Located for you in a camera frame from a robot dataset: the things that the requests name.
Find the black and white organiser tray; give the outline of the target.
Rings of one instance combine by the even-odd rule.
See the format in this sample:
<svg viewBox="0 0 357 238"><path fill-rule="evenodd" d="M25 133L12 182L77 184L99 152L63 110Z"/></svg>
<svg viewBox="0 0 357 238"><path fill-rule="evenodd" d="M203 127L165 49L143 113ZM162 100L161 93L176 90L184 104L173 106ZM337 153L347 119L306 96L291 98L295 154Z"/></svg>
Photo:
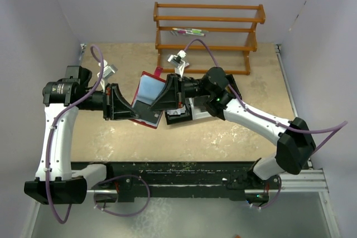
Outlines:
<svg viewBox="0 0 357 238"><path fill-rule="evenodd" d="M182 81L185 105L181 109L165 110L168 125L217 116L223 105L235 97L226 89L229 85L241 96L232 74L210 70L200 79L182 77Z"/></svg>

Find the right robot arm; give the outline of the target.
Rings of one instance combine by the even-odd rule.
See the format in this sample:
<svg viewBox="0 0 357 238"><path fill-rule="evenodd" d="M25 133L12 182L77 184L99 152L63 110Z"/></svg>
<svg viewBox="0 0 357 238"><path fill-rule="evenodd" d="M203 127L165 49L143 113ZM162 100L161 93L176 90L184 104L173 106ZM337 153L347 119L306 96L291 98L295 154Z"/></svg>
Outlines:
<svg viewBox="0 0 357 238"><path fill-rule="evenodd" d="M207 97L206 111L213 117L242 125L269 140L276 153L255 162L248 182L262 188L268 179L287 172L297 175L316 149L306 122L301 118L288 120L267 114L242 102L220 67L212 67L200 79L167 75L163 90L150 109L174 110L183 107L186 98Z"/></svg>

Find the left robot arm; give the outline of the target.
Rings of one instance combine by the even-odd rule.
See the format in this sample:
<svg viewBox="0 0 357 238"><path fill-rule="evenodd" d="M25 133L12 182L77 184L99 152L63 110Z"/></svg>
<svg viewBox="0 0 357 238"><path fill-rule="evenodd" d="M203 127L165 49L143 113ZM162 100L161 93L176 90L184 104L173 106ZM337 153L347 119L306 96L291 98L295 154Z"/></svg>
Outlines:
<svg viewBox="0 0 357 238"><path fill-rule="evenodd" d="M40 164L33 181L24 185L26 195L41 204L80 204L94 185L109 189L115 176L105 164L71 167L73 130L79 110L102 111L105 120L137 119L138 113L122 96L118 84L104 91L88 88L92 72L68 66L64 78L49 82L42 90L45 105L45 136Z"/></svg>

